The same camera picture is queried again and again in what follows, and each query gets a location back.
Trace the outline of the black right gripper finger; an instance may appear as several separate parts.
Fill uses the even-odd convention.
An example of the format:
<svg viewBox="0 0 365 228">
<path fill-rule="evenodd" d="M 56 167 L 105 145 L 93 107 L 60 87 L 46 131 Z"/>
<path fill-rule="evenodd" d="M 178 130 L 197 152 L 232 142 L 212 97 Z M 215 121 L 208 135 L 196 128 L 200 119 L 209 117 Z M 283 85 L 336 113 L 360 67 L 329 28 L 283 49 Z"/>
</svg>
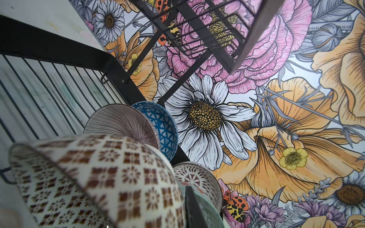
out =
<svg viewBox="0 0 365 228">
<path fill-rule="evenodd" d="M 191 186 L 185 187 L 185 206 L 188 228 L 208 228 L 195 191 Z"/>
</svg>

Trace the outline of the green patterned bowl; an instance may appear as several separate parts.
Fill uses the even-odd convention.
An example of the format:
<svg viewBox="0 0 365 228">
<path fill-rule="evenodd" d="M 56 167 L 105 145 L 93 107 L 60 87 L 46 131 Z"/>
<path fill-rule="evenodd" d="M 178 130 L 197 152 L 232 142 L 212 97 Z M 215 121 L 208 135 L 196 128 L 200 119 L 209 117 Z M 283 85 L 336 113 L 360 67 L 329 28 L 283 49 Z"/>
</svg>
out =
<svg viewBox="0 0 365 228">
<path fill-rule="evenodd" d="M 189 209 L 189 202 L 185 200 L 186 196 L 186 187 L 191 186 L 194 190 L 195 198 L 197 200 L 198 208 L 201 211 L 201 216 L 196 216 L 196 214 Z M 187 218 L 189 215 L 192 215 L 193 218 L 203 219 L 208 228 L 229 228 L 230 226 L 224 220 L 224 217 L 220 215 L 211 202 L 208 195 L 206 195 L 201 189 L 197 188 L 196 186 L 178 182 L 178 187 L 182 193 L 182 199 L 185 203 L 185 211 Z"/>
</svg>

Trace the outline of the white red diamond bowl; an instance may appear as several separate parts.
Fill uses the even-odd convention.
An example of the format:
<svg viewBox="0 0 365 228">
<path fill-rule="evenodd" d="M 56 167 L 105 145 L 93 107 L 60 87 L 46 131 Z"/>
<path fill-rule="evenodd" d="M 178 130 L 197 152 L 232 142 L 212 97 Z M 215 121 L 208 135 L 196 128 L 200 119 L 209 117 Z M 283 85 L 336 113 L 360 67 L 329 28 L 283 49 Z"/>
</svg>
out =
<svg viewBox="0 0 365 228">
<path fill-rule="evenodd" d="M 223 207 L 223 196 L 220 184 L 215 176 L 204 166 L 185 161 L 173 166 L 176 180 L 184 185 L 191 185 L 209 200 L 218 213 Z"/>
</svg>

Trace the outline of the blue patterned bowl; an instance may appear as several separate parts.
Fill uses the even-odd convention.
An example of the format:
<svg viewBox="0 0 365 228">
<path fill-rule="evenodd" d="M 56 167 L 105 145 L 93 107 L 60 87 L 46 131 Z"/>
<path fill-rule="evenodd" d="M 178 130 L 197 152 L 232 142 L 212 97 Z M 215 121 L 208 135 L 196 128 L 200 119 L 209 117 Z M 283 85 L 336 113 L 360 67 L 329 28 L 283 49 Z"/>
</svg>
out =
<svg viewBox="0 0 365 228">
<path fill-rule="evenodd" d="M 159 139 L 159 150 L 171 161 L 178 149 L 178 130 L 172 116 L 164 107 L 150 101 L 140 101 L 132 107 L 150 121 Z"/>
</svg>

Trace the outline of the black white dotted bowl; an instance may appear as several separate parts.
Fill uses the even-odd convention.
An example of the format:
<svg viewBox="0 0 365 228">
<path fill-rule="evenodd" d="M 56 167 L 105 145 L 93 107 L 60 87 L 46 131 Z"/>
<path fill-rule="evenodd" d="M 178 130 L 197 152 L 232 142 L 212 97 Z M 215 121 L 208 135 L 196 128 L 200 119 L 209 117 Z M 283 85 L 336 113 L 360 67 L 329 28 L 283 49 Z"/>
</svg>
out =
<svg viewBox="0 0 365 228">
<path fill-rule="evenodd" d="M 41 228 L 185 228 L 168 159 L 126 136 L 86 134 L 14 144 L 18 190 Z"/>
</svg>

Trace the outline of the purple striped bowl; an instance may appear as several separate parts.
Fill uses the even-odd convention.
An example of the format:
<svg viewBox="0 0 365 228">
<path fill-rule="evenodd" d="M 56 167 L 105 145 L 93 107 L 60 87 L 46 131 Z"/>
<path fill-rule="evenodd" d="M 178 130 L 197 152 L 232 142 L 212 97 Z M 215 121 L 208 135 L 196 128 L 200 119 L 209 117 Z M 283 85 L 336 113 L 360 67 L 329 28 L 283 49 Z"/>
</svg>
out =
<svg viewBox="0 0 365 228">
<path fill-rule="evenodd" d="M 145 115 L 125 104 L 108 104 L 88 120 L 85 134 L 105 133 L 133 138 L 160 149 L 158 132 Z"/>
</svg>

